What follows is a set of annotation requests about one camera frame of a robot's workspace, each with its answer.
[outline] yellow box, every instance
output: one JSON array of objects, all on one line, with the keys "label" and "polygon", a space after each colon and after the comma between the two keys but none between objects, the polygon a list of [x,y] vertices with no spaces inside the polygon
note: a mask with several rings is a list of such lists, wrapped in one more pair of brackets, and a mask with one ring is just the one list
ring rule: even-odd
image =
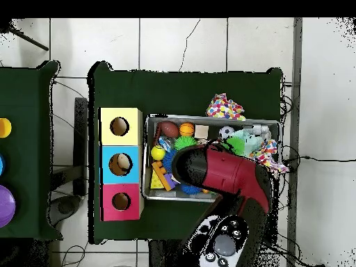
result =
[{"label": "yellow box", "polygon": [[140,110],[99,108],[98,111],[102,123],[102,145],[142,145],[143,117]]}]

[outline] dark green cloth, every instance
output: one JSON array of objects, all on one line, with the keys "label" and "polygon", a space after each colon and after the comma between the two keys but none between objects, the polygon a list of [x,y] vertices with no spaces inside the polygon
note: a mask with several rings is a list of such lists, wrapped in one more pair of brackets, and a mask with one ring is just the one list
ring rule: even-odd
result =
[{"label": "dark green cloth", "polygon": [[8,118],[11,134],[0,138],[6,162],[0,184],[16,201],[14,218],[0,228],[0,237],[57,239],[47,221],[50,192],[51,129],[49,93],[58,63],[37,69],[0,67],[0,118]]},{"label": "dark green cloth", "polygon": [[99,107],[135,107],[143,112],[144,119],[150,113],[205,116],[214,95],[226,92],[229,99],[243,106],[246,118],[279,120],[281,78],[282,71],[277,68],[267,73],[208,74],[125,72],[110,70],[105,62],[93,65],[89,73],[89,84],[93,83],[94,86],[90,89],[90,99],[95,99],[95,143],[94,154],[90,158],[90,162],[95,163],[95,240],[182,239],[191,233],[200,216],[211,205],[201,202],[145,200],[140,220],[101,222],[97,137]]}]

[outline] metal tray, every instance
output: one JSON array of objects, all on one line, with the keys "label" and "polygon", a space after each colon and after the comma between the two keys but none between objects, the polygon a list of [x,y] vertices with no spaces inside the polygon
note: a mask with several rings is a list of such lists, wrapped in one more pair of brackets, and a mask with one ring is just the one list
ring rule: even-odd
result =
[{"label": "metal tray", "polygon": [[[278,142],[278,154],[280,154],[280,134],[281,126],[278,121],[272,120],[249,120],[237,121],[225,118],[211,117],[191,117],[185,115],[148,115],[145,120],[145,137],[144,137],[144,153],[143,153],[143,181],[142,194],[149,200],[174,200],[174,201],[191,201],[191,202],[214,202],[216,195],[210,193],[198,193],[197,195],[187,195],[176,186],[174,190],[166,191],[163,189],[151,189],[152,178],[152,162],[154,161],[150,155],[153,148],[154,133],[159,122],[171,121],[179,126],[185,122],[209,126],[209,139],[218,137],[218,131],[224,126],[231,126],[235,130],[252,128],[254,124],[268,126],[272,139]],[[275,155],[275,161],[279,161],[278,155]]]}]

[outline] green spiky ball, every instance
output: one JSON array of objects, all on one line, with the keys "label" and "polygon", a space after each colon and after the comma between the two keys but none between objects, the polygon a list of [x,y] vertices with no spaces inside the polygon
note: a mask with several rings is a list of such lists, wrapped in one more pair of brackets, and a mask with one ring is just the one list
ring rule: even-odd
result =
[{"label": "green spiky ball", "polygon": [[191,146],[191,145],[196,145],[197,141],[190,136],[181,136],[178,137],[175,141],[175,149],[180,150],[182,148]]},{"label": "green spiky ball", "polygon": [[237,156],[242,156],[245,151],[245,141],[239,137],[230,137],[226,140],[226,143],[221,143],[221,145]]}]

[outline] soccer ball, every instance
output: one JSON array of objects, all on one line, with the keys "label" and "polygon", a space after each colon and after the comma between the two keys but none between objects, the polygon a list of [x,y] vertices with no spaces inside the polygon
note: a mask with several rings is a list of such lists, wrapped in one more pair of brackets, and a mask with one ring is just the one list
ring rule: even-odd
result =
[{"label": "soccer ball", "polygon": [[234,133],[235,130],[234,128],[230,127],[230,126],[225,126],[223,128],[220,129],[219,131],[219,136],[222,138],[222,139],[226,139],[229,137],[229,135],[231,135],[232,133]]}]

